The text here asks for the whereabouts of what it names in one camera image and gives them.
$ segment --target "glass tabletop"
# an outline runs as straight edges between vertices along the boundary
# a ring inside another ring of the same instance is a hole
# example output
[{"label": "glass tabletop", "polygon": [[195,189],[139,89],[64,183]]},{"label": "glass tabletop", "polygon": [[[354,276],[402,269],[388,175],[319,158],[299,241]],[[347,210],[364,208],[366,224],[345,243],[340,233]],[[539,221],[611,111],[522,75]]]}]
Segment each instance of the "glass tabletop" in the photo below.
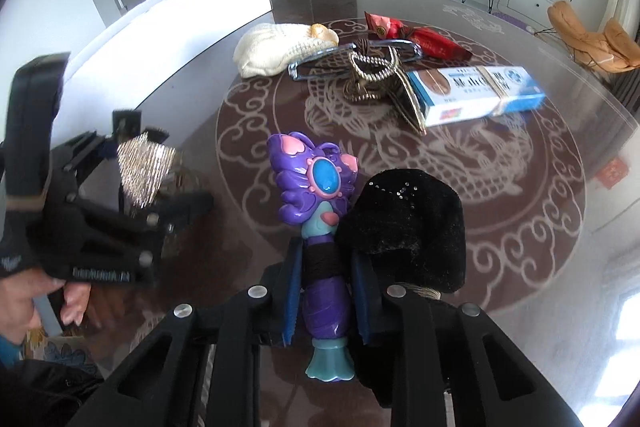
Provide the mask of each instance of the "glass tabletop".
[{"label": "glass tabletop", "polygon": [[[543,107],[459,124],[418,137],[387,103],[353,105],[332,79],[286,73],[242,80],[232,62],[255,23],[194,58],[140,109],[170,133],[183,166],[215,208],[167,248],[158,288],[101,288],[94,305],[112,321],[86,328],[106,371],[175,305],[219,304],[281,261],[298,233],[278,221],[266,140],[300,131],[360,160],[357,186],[384,169],[419,168],[463,201],[465,286],[452,303],[482,306],[589,425],[620,409],[640,378],[640,230],[637,123],[588,72],[523,29],[448,0],[272,0],[277,23],[324,23],[340,42],[366,35],[364,12],[393,12],[474,53],[477,64],[517,64],[547,94]],[[423,66],[451,66],[425,60]],[[104,200],[117,168],[84,184]],[[311,347],[262,349],[260,415],[269,425],[388,425],[357,381],[305,376]]]}]

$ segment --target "purple butterfly toy wand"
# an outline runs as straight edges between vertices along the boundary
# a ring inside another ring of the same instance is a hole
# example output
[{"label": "purple butterfly toy wand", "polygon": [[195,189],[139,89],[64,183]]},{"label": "purple butterfly toy wand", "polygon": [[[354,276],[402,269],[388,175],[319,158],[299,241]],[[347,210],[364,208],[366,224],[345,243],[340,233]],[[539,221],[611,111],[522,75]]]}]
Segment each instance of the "purple butterfly toy wand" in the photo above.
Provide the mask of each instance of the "purple butterfly toy wand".
[{"label": "purple butterfly toy wand", "polygon": [[351,295],[334,232],[354,191],[358,159],[335,143],[316,146],[299,132],[273,134],[267,148],[285,203],[278,215],[288,225],[302,226],[302,316],[314,346],[306,375],[351,380],[353,361],[346,349]]}]

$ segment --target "blue sleeve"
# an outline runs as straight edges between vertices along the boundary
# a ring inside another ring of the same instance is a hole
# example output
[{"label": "blue sleeve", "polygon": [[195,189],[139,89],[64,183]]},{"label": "blue sleeve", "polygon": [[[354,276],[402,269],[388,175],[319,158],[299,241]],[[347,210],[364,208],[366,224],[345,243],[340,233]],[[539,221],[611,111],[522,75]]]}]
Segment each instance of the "blue sleeve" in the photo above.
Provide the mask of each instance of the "blue sleeve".
[{"label": "blue sleeve", "polygon": [[22,346],[16,346],[0,335],[0,362],[4,367],[11,367],[20,360]]}]

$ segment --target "red candy wrapper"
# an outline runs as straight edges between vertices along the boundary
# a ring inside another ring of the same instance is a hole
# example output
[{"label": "red candy wrapper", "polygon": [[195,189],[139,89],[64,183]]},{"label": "red candy wrapper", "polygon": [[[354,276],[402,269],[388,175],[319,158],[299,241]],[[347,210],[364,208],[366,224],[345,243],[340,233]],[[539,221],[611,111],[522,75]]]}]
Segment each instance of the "red candy wrapper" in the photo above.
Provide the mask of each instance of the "red candy wrapper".
[{"label": "red candy wrapper", "polygon": [[466,62],[473,55],[469,50],[428,28],[411,28],[398,19],[366,12],[364,17],[369,31],[374,32],[379,39],[407,39],[418,44],[422,52],[430,57]]}]

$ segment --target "purple mat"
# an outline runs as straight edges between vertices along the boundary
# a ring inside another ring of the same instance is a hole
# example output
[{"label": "purple mat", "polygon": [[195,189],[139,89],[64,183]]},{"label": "purple mat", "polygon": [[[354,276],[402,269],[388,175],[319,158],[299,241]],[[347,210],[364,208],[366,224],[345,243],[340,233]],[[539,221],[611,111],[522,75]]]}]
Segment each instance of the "purple mat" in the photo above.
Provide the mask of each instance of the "purple mat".
[{"label": "purple mat", "polygon": [[516,17],[512,17],[511,15],[507,15],[506,13],[493,12],[492,15],[494,15],[495,17],[498,17],[498,19],[502,19],[503,21],[507,21],[509,24],[513,24],[517,28],[520,28],[521,30],[526,31],[527,33],[535,32],[535,29],[533,29],[527,23],[522,22],[519,19],[516,19]]}]

